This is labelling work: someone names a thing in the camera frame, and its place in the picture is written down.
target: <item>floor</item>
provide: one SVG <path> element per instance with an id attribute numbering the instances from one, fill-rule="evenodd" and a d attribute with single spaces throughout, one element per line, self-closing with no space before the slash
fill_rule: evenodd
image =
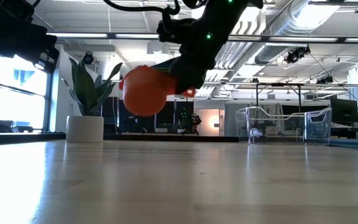
<path id="1" fill-rule="evenodd" d="M 0 146 L 0 223 L 358 223 L 358 150 L 139 141 Z"/>

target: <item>ceiling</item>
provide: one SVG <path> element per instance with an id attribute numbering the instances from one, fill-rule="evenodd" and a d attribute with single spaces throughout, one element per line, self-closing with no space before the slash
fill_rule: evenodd
<path id="1" fill-rule="evenodd" d="M 276 15 L 288 0 L 274 0 L 275 7 L 266 10 L 266 21 Z M 179 19 L 190 17 L 191 12 L 182 8 Z M 314 30 L 311 35 L 358 36 L 357 9 L 341 7 L 323 25 Z M 49 32 L 151 32 L 155 33 L 157 24 L 161 20 L 157 12 L 122 12 L 117 11 L 100 0 L 41 0 L 35 9 L 35 23 L 45 26 Z M 74 54 L 83 55 L 85 51 L 92 50 L 94 46 L 102 46 L 104 51 L 94 51 L 94 56 L 99 60 L 109 60 L 112 52 L 120 56 L 128 66 L 135 67 L 143 63 L 156 61 L 155 56 L 147 55 L 148 40 L 70 40 L 65 41 L 65 47 Z M 179 45 L 163 44 L 168 53 L 178 53 Z M 347 69 L 358 62 L 358 45 L 341 44 L 311 44 L 312 55 L 303 58 L 298 64 L 287 65 L 283 62 L 282 55 L 265 67 L 255 76 L 260 82 L 307 82 L 310 77 L 324 75 L 324 69 L 333 70 L 333 77 L 338 82 L 347 81 Z"/>

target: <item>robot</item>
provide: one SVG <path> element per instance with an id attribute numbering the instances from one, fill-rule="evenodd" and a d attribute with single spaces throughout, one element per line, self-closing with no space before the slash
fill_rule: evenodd
<path id="1" fill-rule="evenodd" d="M 171 19 L 180 11 L 178 0 L 175 8 L 125 7 L 110 0 L 103 0 L 109 6 L 129 12 L 157 11 L 162 13 L 158 24 L 159 41 L 181 44 L 181 56 L 170 60 L 169 75 L 177 79 L 175 93 L 180 94 L 191 87 L 199 89 L 204 83 L 207 70 L 215 66 L 215 57 L 238 22 L 249 3 L 262 9 L 262 0 L 183 0 L 190 9 L 205 6 L 199 19 Z"/>

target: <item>window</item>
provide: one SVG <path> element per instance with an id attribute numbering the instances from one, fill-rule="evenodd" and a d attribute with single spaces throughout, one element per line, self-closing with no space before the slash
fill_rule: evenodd
<path id="1" fill-rule="evenodd" d="M 0 57 L 0 120 L 42 129 L 48 75 L 18 56 Z"/>
<path id="2" fill-rule="evenodd" d="M 42 96 L 0 88 L 0 120 L 13 121 L 13 126 L 43 128 L 44 108 Z"/>
<path id="3" fill-rule="evenodd" d="M 0 84 L 45 96 L 47 74 L 18 56 L 0 57 Z"/>

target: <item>black cable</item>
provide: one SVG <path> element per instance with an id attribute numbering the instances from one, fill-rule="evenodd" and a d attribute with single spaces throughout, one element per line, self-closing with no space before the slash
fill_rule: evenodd
<path id="1" fill-rule="evenodd" d="M 328 74 L 328 75 L 331 75 L 317 60 L 316 60 L 316 58 L 310 53 L 310 55 L 313 57 L 313 59 L 317 62 L 317 64 L 318 65 L 320 65 L 320 67 Z M 357 101 L 358 101 L 358 99 L 357 99 L 357 97 L 355 97 L 348 89 L 346 89 L 345 87 L 343 87 L 342 86 L 342 88 L 345 90 L 345 91 L 347 91 L 351 96 L 353 96 L 353 98 L 355 98 Z"/>
<path id="2" fill-rule="evenodd" d="M 161 7 L 156 7 L 156 6 L 142 6 L 142 7 L 127 7 L 127 6 L 120 6 L 117 5 L 116 3 L 111 2 L 110 0 L 103 0 L 106 4 L 108 4 L 109 6 L 120 10 L 120 11 L 126 11 L 126 12 L 161 12 L 163 13 L 165 9 L 161 8 Z M 175 2 L 175 8 L 172 9 L 169 6 L 166 8 L 169 10 L 169 14 L 171 15 L 177 15 L 180 12 L 180 6 L 179 6 L 179 2 L 178 0 L 174 0 Z"/>
<path id="3" fill-rule="evenodd" d="M 37 7 L 38 4 L 40 4 L 40 1 L 41 1 L 41 0 L 36 0 L 36 1 L 34 2 L 34 4 L 32 5 L 32 7 L 33 7 L 33 8 Z"/>

